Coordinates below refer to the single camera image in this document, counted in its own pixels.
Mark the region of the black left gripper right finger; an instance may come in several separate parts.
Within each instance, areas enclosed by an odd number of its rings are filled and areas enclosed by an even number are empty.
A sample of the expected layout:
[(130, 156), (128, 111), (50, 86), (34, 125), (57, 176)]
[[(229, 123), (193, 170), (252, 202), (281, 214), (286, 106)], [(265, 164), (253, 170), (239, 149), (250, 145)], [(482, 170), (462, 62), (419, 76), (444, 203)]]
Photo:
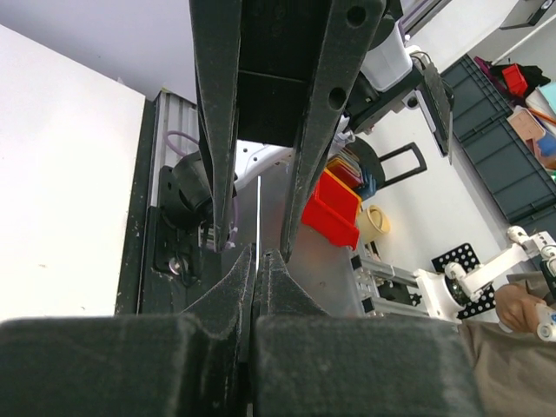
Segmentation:
[(257, 416), (481, 416), (452, 324), (389, 314), (328, 315), (281, 254), (261, 259), (254, 322)]

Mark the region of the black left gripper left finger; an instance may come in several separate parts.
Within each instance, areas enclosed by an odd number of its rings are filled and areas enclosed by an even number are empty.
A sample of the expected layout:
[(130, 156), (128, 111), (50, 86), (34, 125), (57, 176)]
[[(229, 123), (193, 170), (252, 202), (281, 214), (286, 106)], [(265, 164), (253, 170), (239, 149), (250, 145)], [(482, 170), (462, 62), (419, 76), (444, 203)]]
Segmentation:
[(243, 416), (255, 249), (179, 314), (7, 321), (4, 416)]

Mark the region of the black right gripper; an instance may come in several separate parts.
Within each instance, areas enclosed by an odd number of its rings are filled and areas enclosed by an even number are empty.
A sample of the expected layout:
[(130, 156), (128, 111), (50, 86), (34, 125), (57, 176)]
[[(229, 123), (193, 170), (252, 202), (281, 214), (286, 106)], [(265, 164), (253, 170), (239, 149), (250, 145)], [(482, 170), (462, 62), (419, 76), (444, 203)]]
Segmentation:
[(191, 1), (189, 8), (212, 168), (215, 249), (228, 240), (237, 97), (239, 139), (295, 145), (280, 240), (288, 262), (385, 3)]

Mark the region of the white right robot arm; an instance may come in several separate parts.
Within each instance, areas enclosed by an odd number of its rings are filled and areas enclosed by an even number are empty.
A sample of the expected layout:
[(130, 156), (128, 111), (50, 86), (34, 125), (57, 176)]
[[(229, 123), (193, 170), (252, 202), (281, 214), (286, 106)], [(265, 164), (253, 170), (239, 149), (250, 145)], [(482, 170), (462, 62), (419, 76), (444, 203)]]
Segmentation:
[(199, 146), (216, 250), (228, 241), (234, 192), (288, 162), (280, 251), (291, 256), (386, 7), (383, 1), (190, 3)]

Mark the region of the person hand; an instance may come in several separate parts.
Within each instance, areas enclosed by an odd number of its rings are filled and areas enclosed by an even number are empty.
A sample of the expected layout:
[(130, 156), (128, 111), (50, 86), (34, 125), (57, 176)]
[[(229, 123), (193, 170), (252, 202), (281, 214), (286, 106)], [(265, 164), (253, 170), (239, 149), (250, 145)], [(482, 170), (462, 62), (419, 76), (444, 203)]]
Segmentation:
[(538, 305), (545, 305), (540, 298), (530, 295), (516, 284), (506, 284), (494, 293), (496, 314), (500, 322), (514, 332), (536, 334), (539, 325)]

